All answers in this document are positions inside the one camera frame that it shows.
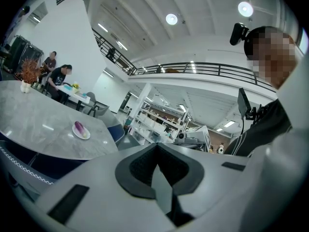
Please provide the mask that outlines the reddish potted plant white pot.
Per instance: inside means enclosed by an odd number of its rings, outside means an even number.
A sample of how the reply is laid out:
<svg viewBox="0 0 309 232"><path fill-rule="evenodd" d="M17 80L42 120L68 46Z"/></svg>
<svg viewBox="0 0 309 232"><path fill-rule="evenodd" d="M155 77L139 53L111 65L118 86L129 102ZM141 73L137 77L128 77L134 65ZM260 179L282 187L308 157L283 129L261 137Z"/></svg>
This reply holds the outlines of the reddish potted plant white pot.
<svg viewBox="0 0 309 232"><path fill-rule="evenodd" d="M29 93L31 86L39 80L43 67L38 66L38 62L33 59L22 61L21 71L15 77L21 81L20 90L22 93Z"/></svg>

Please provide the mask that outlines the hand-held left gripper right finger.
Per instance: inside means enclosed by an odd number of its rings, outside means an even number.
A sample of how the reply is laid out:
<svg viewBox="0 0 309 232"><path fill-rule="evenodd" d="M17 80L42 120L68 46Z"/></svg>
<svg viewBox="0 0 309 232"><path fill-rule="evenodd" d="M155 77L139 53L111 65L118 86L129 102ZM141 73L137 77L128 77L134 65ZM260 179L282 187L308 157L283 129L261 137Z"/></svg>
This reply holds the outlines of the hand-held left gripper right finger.
<svg viewBox="0 0 309 232"><path fill-rule="evenodd" d="M157 232L240 232L244 201L232 194L249 158L159 143L157 159L172 184L169 226L158 222Z"/></svg>

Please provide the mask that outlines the gray marble dining table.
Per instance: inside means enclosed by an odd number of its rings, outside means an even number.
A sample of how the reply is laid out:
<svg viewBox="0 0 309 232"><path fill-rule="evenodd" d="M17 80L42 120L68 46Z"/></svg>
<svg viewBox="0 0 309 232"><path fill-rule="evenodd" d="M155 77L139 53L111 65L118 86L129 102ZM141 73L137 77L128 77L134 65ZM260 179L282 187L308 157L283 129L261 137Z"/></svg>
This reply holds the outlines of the gray marble dining table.
<svg viewBox="0 0 309 232"><path fill-rule="evenodd" d="M20 81L0 81L0 133L11 141L52 157L90 160L117 152L106 125L31 89L22 93ZM77 137L79 121L91 136Z"/></svg>

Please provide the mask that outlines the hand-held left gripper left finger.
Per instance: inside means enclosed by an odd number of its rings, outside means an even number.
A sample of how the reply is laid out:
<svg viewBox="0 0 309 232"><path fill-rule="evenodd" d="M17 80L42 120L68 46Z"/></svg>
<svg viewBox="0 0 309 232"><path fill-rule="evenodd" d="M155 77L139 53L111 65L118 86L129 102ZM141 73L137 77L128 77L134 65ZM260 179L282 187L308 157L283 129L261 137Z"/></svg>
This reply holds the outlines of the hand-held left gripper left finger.
<svg viewBox="0 0 309 232"><path fill-rule="evenodd" d="M143 150L136 146L89 160L74 169L36 201L37 220L48 232L169 232L174 224L155 200L136 198L117 182L115 169L124 158ZM49 212L75 186L88 191L62 224Z"/></svg>

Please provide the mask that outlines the black mezzanine railing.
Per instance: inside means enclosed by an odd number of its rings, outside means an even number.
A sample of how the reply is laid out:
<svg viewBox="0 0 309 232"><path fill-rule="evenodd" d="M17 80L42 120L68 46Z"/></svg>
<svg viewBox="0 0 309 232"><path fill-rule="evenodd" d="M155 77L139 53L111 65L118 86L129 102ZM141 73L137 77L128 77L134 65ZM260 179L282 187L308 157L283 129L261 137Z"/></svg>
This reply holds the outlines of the black mezzanine railing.
<svg viewBox="0 0 309 232"><path fill-rule="evenodd" d="M258 78L257 74L255 74L252 70L229 64L211 62L173 62L136 68L136 66L117 49L112 57L112 62L128 76L160 73L202 74L233 79L261 87L271 92L275 91L270 84Z"/></svg>

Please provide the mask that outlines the dark blue chair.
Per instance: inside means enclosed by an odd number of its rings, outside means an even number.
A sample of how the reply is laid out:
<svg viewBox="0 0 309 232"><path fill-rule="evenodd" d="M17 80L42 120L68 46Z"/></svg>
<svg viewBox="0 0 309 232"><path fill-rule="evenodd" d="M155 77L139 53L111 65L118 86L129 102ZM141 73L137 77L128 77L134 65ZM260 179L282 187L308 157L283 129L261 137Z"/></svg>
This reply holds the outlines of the dark blue chair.
<svg viewBox="0 0 309 232"><path fill-rule="evenodd" d="M84 162L44 155L0 140L0 167L5 178L13 188L21 188L33 201Z"/></svg>
<svg viewBox="0 0 309 232"><path fill-rule="evenodd" d="M125 135L125 131L121 124L117 124L114 126L110 126L107 128L109 133L111 134L115 144L118 146Z"/></svg>

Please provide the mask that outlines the light square side table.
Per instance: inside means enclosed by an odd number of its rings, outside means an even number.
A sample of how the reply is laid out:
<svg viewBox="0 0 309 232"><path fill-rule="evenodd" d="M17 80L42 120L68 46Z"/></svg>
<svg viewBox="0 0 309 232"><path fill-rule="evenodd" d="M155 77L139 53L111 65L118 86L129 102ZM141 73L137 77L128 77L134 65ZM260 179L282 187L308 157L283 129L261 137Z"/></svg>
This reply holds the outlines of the light square side table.
<svg viewBox="0 0 309 232"><path fill-rule="evenodd" d="M87 95L83 95L78 89L75 89L72 87L72 90L67 90L63 86L65 85L58 86L57 88L61 90L62 92L64 92L69 97L73 97L77 99L79 102L82 102L85 104L89 103L90 98Z"/></svg>

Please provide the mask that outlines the black wheeled equipment case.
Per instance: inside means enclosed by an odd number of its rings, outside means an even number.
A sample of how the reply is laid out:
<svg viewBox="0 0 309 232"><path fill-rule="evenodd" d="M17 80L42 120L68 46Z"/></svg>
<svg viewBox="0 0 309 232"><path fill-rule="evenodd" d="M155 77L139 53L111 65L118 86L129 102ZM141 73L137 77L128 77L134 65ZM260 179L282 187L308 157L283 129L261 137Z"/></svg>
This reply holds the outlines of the black wheeled equipment case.
<svg viewBox="0 0 309 232"><path fill-rule="evenodd" d="M27 45L29 44L29 41L26 40L24 37L17 35L13 45L11 47L11 66L10 66L10 72L14 73L19 65L20 59L22 57L23 52L25 51Z"/></svg>
<svg viewBox="0 0 309 232"><path fill-rule="evenodd" d="M37 48L36 46L30 44L27 47L26 58L35 61L36 65L40 65L41 58L44 55L44 52Z"/></svg>

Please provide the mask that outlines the purple eggplant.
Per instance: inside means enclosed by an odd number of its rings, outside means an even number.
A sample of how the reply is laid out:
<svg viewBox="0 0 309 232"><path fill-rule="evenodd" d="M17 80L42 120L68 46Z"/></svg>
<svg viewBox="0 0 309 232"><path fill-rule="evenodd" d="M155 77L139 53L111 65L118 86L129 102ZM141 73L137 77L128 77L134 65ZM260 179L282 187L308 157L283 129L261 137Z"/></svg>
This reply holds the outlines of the purple eggplant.
<svg viewBox="0 0 309 232"><path fill-rule="evenodd" d="M87 133L85 131L85 128L83 127L83 125L79 122L79 121L75 121L74 123L76 129L78 130L78 132L84 137L87 137Z"/></svg>

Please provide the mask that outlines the white oval plate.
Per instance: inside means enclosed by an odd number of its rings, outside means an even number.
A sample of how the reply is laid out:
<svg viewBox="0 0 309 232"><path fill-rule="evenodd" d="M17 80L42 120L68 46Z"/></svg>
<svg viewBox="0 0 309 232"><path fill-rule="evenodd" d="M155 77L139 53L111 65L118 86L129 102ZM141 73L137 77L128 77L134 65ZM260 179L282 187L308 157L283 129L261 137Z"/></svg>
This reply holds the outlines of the white oval plate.
<svg viewBox="0 0 309 232"><path fill-rule="evenodd" d="M86 131L86 133L87 133L87 137L86 137L86 138L84 138L84 137L78 132L78 130L76 129L76 127L75 127L74 124L73 124L73 126L72 126L72 131L73 131L73 133L74 133L77 137L79 137L80 139L88 140L88 139L90 139L91 134L90 134L89 130L88 130L86 127L84 127L84 128L85 128L85 131Z"/></svg>

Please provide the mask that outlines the white shelving rack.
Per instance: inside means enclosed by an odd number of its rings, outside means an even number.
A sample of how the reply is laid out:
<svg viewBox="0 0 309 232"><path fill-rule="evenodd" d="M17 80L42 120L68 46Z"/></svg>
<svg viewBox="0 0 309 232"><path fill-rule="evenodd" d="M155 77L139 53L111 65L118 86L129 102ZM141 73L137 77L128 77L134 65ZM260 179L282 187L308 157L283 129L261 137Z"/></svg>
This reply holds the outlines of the white shelving rack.
<svg viewBox="0 0 309 232"><path fill-rule="evenodd" d="M154 142L173 143L180 132L184 132L191 120L189 109L180 109L144 101L132 118L131 134L141 137L142 144Z"/></svg>

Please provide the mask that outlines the black body-mounted monitor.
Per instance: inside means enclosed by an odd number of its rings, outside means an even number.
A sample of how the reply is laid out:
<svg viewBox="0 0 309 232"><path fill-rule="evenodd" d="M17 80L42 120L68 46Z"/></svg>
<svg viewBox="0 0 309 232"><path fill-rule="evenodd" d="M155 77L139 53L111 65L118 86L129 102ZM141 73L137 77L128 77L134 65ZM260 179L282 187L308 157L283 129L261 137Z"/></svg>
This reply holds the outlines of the black body-mounted monitor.
<svg viewBox="0 0 309 232"><path fill-rule="evenodd" d="M239 89L238 108L241 119L253 121L253 124L256 124L262 117L265 116L267 112L267 109L262 105L260 105L258 108L251 107L243 88Z"/></svg>

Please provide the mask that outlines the person's black printed t-shirt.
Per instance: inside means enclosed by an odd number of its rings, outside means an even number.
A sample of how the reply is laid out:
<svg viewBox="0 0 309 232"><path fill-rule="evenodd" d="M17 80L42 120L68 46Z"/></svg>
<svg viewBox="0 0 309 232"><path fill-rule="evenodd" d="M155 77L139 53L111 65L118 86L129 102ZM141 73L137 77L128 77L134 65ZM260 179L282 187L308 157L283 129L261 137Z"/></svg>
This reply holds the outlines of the person's black printed t-shirt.
<svg viewBox="0 0 309 232"><path fill-rule="evenodd" d="M255 124L229 144L225 155L249 156L259 146L271 143L277 136L292 129L280 101L276 99L263 107L265 113Z"/></svg>

